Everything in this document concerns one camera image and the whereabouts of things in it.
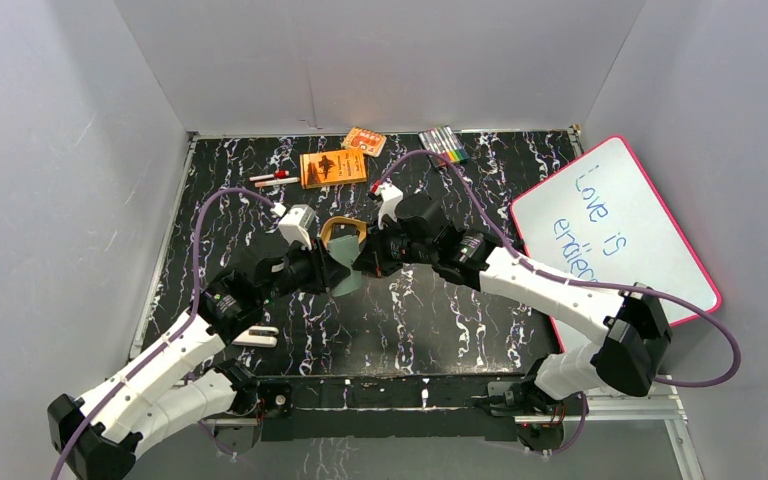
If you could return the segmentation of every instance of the black marble surface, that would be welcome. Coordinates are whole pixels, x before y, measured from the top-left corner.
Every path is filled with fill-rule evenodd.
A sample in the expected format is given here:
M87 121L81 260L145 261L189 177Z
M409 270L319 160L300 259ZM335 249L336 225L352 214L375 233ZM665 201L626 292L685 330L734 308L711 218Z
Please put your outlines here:
M512 239L516 230L508 219L510 202L574 158L566 131L469 133L460 138L471 155L462 167L466 177L490 217ZM220 188L246 185L253 175L278 169L298 172L300 154L337 150L341 141L341 136L196 141L144 348L190 301L191 234L205 199ZM416 135L390 135L378 158L367 157L369 183L400 155L417 148ZM406 162L394 173L393 183L406 194L425 190L442 198L456 224L482 225L457 180L431 168L424 158ZM373 218L377 208L366 196L368 188L355 184L303 190L294 184L261 193L288 208L311 205L318 232L333 215ZM273 239L285 243L279 233L269 233L274 225L260 205L239 196L214 204L200 240L202 278L233 264L235 254L249 246ZM542 314L447 284L423 265L408 266L386 279L366 278L364 288L344 297L287 297L267 308L262 324L281 331L276 348L231 346L212 361L237 357L259 376L514 373L558 352L554 331Z

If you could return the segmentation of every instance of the book cover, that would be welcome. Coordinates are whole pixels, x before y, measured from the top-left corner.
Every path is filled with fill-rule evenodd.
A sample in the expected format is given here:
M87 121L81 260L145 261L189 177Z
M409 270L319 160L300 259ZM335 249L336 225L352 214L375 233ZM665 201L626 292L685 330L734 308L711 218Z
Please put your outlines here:
M301 156L303 188L366 181L366 159L359 149L305 153Z
M387 137L380 133L362 128L352 128L346 138L343 139L344 148L359 148L363 153L377 157L384 149L384 142Z

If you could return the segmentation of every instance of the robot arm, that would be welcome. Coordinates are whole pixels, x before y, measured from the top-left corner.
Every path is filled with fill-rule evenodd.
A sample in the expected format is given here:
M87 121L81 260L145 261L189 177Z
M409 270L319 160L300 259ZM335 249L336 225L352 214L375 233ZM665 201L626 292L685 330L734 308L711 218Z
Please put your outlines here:
M522 391L504 399L505 408L545 411L546 404L598 387L638 397L648 394L672 338L657 298L548 280L521 265L491 234L456 228L440 202L423 193L404 197L396 187L383 184L375 194L382 200L378 224L368 227L355 270L382 277L404 263L429 264L450 283L531 306L590 340L578 349L538 361ZM530 263L573 278L539 262Z
M347 293L359 284L358 272L384 277L405 263L429 264L451 283L532 306L590 340L579 349L538 361L523 382L509 382L501 389L488 385L487 402L497 406L496 412L546 413L548 405L594 387L610 386L634 396L648 393L671 339L656 298L547 280L520 265L499 239L477 229L456 228L439 201L425 194L404 197L388 184L376 193L383 201L377 222L355 221L361 224L356 242L331 239L325 228L311 240L307 232L313 212L306 205L294 206L278 225L291 244L286 254L220 274L200 293L198 311L185 331L178 332L191 312L182 313L167 333L110 379L77 399L65 394L55 399L48 408L49 425L52 443L61 451L86 416L114 387L124 384L92 418L67 457L78 477L121 479L137 457L184 426L226 411L251 413L258 401L258 381L233 360L190 385L170 389L233 342L274 346L274 338L262 335L273 327L256 325L272 299L295 291ZM173 338L169 332L178 333ZM157 349L161 352L151 362L129 375Z
M51 439L59 452L86 416L123 384L69 454L68 464L79 478L123 478L136 457L184 426L225 411L251 412L257 403L257 381L235 361L190 385L170 389L231 343L274 346L274 337L264 336L274 328L256 325L265 304L296 291L326 293L351 275L321 239L311 241L307 229L312 219L310 207L291 208L278 224L290 243L286 254L250 259L221 273L200 293L198 311L186 330L179 332L190 311L181 313L160 339L112 377L77 399L63 394L49 405ZM157 350L159 354L136 371Z

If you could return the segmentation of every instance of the green object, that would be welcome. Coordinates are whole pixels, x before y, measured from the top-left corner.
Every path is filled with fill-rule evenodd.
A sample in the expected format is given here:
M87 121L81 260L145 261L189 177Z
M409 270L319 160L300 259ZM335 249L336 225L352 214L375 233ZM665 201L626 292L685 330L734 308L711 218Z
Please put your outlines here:
M351 269L352 263L360 255L360 245L358 245L357 237L354 235L332 238L328 242L328 251L331 257L337 260L337 263ZM354 292L361 285L363 285L363 275L352 270L352 273L345 280L331 290L331 295L339 297Z

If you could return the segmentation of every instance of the white pen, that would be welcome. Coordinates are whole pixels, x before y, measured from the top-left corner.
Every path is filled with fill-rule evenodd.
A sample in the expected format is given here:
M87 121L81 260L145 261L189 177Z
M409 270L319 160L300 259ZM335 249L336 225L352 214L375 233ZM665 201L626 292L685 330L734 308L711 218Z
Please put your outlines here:
M258 175L256 177L249 178L250 182L259 182L261 180L272 180L273 178L287 178L290 176L290 172L286 170L278 170L275 173L270 173L267 175Z
M298 183L299 177L289 178L277 178L275 180L267 180L265 182L257 182L254 184L257 188L271 187L273 185L284 185L285 183Z

